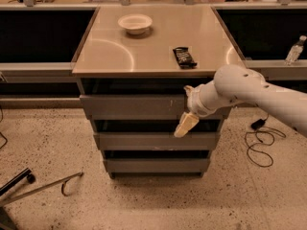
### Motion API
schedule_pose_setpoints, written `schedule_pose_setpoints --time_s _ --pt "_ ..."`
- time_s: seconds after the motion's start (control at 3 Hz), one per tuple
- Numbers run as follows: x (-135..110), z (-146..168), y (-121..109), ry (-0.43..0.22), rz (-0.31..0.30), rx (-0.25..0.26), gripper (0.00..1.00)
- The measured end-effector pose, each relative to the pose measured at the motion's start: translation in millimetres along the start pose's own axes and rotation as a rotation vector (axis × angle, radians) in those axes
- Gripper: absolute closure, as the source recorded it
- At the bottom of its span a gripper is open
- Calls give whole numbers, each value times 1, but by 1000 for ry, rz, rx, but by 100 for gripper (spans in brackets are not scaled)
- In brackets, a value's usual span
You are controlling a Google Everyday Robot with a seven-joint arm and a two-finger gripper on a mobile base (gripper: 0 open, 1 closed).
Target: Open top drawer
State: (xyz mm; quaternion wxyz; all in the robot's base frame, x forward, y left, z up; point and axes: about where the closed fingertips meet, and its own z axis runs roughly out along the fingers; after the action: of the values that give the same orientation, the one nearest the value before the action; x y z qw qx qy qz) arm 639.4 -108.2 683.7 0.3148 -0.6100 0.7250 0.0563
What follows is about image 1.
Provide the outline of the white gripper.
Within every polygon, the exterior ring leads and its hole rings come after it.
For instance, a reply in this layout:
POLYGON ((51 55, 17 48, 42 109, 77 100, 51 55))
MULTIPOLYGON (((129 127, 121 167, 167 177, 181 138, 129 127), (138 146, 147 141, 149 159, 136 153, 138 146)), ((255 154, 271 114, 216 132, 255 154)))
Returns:
POLYGON ((197 87, 184 86, 187 107, 190 112, 184 112, 181 115, 174 133, 177 138, 185 136, 199 122, 199 118, 207 117, 215 112, 215 109, 209 109, 201 102, 201 88, 202 84, 197 87))

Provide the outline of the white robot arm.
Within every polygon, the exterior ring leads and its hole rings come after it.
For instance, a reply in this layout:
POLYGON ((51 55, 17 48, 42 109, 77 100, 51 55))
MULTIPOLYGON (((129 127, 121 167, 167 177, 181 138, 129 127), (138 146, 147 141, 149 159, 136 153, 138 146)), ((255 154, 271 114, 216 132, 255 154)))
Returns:
POLYGON ((181 115, 174 135, 185 136, 217 109, 240 103, 255 105, 303 136, 307 136, 307 94, 267 83, 258 72, 230 64, 214 79, 197 87, 186 85, 188 112, 181 115))

